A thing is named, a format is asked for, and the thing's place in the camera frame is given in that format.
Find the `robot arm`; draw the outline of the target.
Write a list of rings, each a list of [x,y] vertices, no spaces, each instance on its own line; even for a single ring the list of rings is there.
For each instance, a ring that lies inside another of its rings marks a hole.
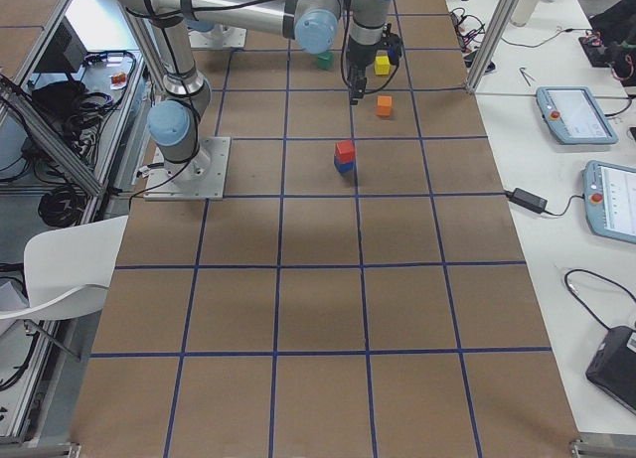
[[[229,140],[200,134],[211,88],[194,59],[193,36],[218,49],[240,32],[257,31],[321,55],[331,49],[344,19],[341,75],[351,104],[368,94],[367,68],[378,52],[386,52],[393,67],[401,58],[402,41],[388,21],[392,0],[116,1],[166,91],[147,117],[161,162],[147,186],[167,198],[220,197],[226,178]]]

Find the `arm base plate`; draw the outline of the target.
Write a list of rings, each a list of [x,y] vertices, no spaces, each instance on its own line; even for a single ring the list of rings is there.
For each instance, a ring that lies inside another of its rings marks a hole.
[[[229,137],[204,137],[200,151],[186,169],[168,163],[152,169],[143,198],[148,201],[221,200],[224,197],[232,140]]]
[[[243,48],[246,34],[246,29],[216,25],[207,32],[190,30],[189,39],[193,50],[220,51]]]

